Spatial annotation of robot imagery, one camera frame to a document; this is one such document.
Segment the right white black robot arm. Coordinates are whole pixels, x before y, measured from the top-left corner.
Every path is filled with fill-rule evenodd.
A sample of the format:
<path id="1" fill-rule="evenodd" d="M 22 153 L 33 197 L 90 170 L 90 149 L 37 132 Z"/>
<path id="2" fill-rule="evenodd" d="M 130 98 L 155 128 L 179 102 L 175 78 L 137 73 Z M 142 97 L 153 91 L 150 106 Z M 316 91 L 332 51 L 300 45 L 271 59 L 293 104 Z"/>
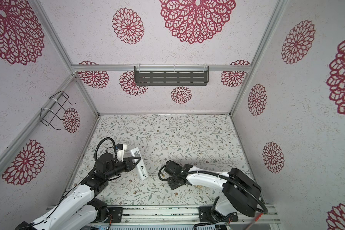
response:
<path id="1" fill-rule="evenodd" d="M 217 197 L 213 211 L 222 216 L 233 212 L 248 217 L 254 217 L 257 212 L 268 213 L 268 208 L 260 200 L 262 188 L 238 168 L 231 168 L 228 172 L 214 172 L 191 164 L 181 166 L 168 161 L 159 169 L 158 177 L 167 182 L 172 190 L 187 185 L 220 190 L 223 196 Z"/>

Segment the white remote control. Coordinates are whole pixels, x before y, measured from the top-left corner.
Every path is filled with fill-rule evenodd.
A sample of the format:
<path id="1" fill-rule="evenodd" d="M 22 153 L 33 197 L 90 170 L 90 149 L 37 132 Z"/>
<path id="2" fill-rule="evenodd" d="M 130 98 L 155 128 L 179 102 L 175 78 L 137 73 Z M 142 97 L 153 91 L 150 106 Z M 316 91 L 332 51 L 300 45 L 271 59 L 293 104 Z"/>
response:
<path id="1" fill-rule="evenodd" d="M 138 175 L 139 175 L 141 181 L 147 179 L 149 177 L 149 173 L 147 171 L 146 165 L 143 161 L 141 151 L 139 150 L 139 148 L 131 149 L 130 154 L 132 157 L 141 157 L 141 161 L 136 166 L 136 170 L 138 171 Z"/>

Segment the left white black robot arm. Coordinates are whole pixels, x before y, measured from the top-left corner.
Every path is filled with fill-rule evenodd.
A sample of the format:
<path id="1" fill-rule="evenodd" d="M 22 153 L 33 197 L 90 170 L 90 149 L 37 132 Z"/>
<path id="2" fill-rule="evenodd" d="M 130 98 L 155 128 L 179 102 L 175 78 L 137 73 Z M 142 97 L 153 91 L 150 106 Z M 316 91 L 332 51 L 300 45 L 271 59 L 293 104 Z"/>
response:
<path id="1" fill-rule="evenodd" d="M 116 144 L 106 137 L 94 151 L 94 167 L 87 176 L 72 188 L 59 203 L 31 223 L 22 222 L 18 230 L 79 230 L 97 220 L 107 219 L 107 204 L 97 196 L 109 182 L 130 172 L 141 162 L 137 156 L 124 158 L 126 145 Z"/>

